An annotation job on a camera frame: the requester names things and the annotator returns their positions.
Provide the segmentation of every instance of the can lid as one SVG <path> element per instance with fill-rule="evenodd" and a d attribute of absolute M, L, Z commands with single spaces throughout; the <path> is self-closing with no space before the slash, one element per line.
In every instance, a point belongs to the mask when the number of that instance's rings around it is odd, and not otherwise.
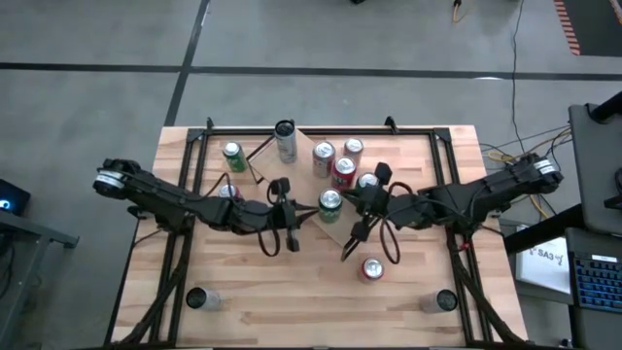
<path fill-rule="evenodd" d="M 207 301 L 207 293 L 202 288 L 194 287 L 186 294 L 186 304 L 191 308 L 199 308 Z"/>
<path fill-rule="evenodd" d="M 357 170 L 354 161 L 349 157 L 341 157 L 338 159 L 335 168 L 342 174 L 351 174 Z"/>
<path fill-rule="evenodd" d="M 436 295 L 438 306 L 445 311 L 453 311 L 458 306 L 458 298 L 450 290 L 442 290 Z"/>
<path fill-rule="evenodd" d="M 236 189 L 233 185 L 224 185 L 218 191 L 219 197 L 231 197 L 231 195 L 235 196 Z"/>
<path fill-rule="evenodd" d="M 382 277 L 385 272 L 382 263 L 375 258 L 369 258 L 363 263 L 363 271 L 367 277 L 374 279 Z"/>
<path fill-rule="evenodd" d="M 376 186 L 378 185 L 378 178 L 376 175 L 366 172 L 359 178 L 359 186 L 367 187 L 367 186 Z"/>
<path fill-rule="evenodd" d="M 225 145 L 225 149 L 223 150 L 223 153 L 226 156 L 235 156 L 237 155 L 239 151 L 240 151 L 240 145 L 238 145 L 236 142 L 227 142 Z"/>
<path fill-rule="evenodd" d="M 279 136 L 290 136 L 294 133 L 294 124 L 290 121 L 280 121 L 274 126 L 274 132 Z"/>
<path fill-rule="evenodd" d="M 341 194 L 335 189 L 326 189 L 320 194 L 320 202 L 328 209 L 334 209 L 341 204 Z"/>
<path fill-rule="evenodd" d="M 346 148 L 350 152 L 360 152 L 363 149 L 363 141 L 361 139 L 347 139 Z"/>
<path fill-rule="evenodd" d="M 315 145 L 315 154 L 321 158 L 328 158 L 334 155 L 334 147 L 330 144 L 330 142 L 320 142 Z"/>

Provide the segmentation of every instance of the concrete floor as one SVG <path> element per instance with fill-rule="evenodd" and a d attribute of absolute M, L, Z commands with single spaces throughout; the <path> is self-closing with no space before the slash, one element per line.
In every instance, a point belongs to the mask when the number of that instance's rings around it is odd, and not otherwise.
<path fill-rule="evenodd" d="M 511 72 L 518 1 L 212 0 L 193 65 Z M 182 65 L 200 0 L 5 0 L 0 62 Z M 622 59 L 572 55 L 552 0 L 525 0 L 518 72 L 622 73 Z M 0 70 L 0 178 L 33 196 L 28 216 L 80 235 L 73 252 L 53 247 L 36 308 L 19 339 L 45 349 L 101 344 L 135 221 L 127 203 L 91 189 L 105 157 L 153 163 L 178 79 L 169 73 Z M 563 125 L 572 103 L 600 102 L 619 82 L 518 81 L 522 136 Z M 190 74 L 176 125 L 475 124 L 481 142 L 515 139 L 510 81 Z M 546 138 L 526 141 L 530 147 Z M 517 144 L 504 148 L 518 153 Z M 566 180 L 548 195 L 561 211 L 579 201 L 571 144 L 556 152 Z M 534 223 L 524 201 L 504 214 Z M 521 297 L 529 336 L 570 336 L 561 304 Z"/>

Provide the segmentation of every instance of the green soda can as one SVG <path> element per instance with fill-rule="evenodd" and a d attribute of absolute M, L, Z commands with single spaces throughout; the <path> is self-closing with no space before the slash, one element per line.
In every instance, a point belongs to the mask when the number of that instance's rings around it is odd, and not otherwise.
<path fill-rule="evenodd" d="M 357 179 L 357 184 L 355 186 L 355 189 L 357 191 L 360 191 L 363 189 L 363 187 L 367 187 L 367 186 L 370 186 L 370 187 L 378 186 L 378 178 L 372 172 L 366 172 L 362 174 L 361 176 L 359 176 L 359 179 Z"/>
<path fill-rule="evenodd" d="M 226 162 L 229 164 L 229 168 L 232 172 L 242 172 L 246 170 L 244 152 L 242 151 L 242 146 L 237 142 L 227 142 L 223 148 L 223 155 L 225 155 Z"/>
<path fill-rule="evenodd" d="M 339 220 L 341 214 L 341 194 L 335 189 L 326 189 L 320 194 L 320 211 L 318 215 L 323 222 L 332 224 Z"/>

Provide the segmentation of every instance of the blue light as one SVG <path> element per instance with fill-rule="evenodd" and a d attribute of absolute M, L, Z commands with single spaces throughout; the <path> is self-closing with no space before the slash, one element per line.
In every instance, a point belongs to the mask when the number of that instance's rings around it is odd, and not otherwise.
<path fill-rule="evenodd" d="M 9 210 L 11 206 L 11 202 L 7 199 L 0 199 L 0 209 Z"/>

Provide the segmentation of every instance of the wooden table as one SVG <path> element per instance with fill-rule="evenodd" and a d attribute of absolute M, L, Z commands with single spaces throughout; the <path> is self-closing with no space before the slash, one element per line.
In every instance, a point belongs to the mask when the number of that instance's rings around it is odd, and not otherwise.
<path fill-rule="evenodd" d="M 462 182 L 485 176 L 475 128 L 461 125 L 450 126 L 450 129 Z M 155 155 L 154 174 L 174 184 L 179 177 L 187 130 L 185 127 L 164 128 Z M 327 137 L 334 145 L 342 145 L 345 138 Z M 360 171 L 372 171 L 378 161 L 385 161 L 394 170 L 393 180 L 403 181 L 413 190 L 436 185 L 427 138 L 361 138 L 365 143 L 365 151 Z M 206 193 L 218 177 L 227 171 L 221 149 L 231 139 L 221 136 L 209 138 L 202 193 Z M 248 154 L 265 137 L 233 139 L 241 143 Z M 450 178 L 446 165 L 443 169 L 445 178 Z M 193 173 L 191 168 L 189 184 L 192 183 Z M 265 183 L 256 186 L 249 171 L 231 174 L 231 178 L 241 188 L 246 199 L 265 200 Z M 497 223 L 490 220 L 487 224 L 494 226 Z M 155 223 L 145 221 L 140 224 L 136 239 L 154 230 Z M 418 303 L 419 296 L 432 291 L 441 288 L 455 290 L 442 227 L 418 231 L 406 228 L 399 231 L 397 239 L 402 251 L 399 265 L 387 261 L 377 232 L 373 232 L 369 242 L 360 245 L 346 262 L 339 261 L 341 247 L 310 221 L 303 225 L 299 239 L 300 252 L 290 253 L 283 248 L 278 257 L 268 258 L 259 249 L 254 235 L 240 237 L 197 224 L 186 291 L 195 286 L 214 289 L 225 299 L 225 308 L 223 311 L 209 312 L 193 310 L 184 305 L 177 345 L 464 345 L 458 310 L 430 315 L 423 313 Z M 152 303 L 165 241 L 165 234 L 157 235 L 143 241 L 133 250 L 113 340 L 120 340 L 127 335 Z M 474 246 L 486 297 L 513 331 L 526 338 L 501 237 L 482 230 L 475 234 Z M 361 259 L 370 255 L 385 263 L 386 274 L 380 282 L 363 285 L 357 280 L 356 271 Z M 168 330 L 169 309 L 164 311 L 162 336 Z M 470 297 L 469 309 L 475 338 L 481 339 L 474 301 Z"/>

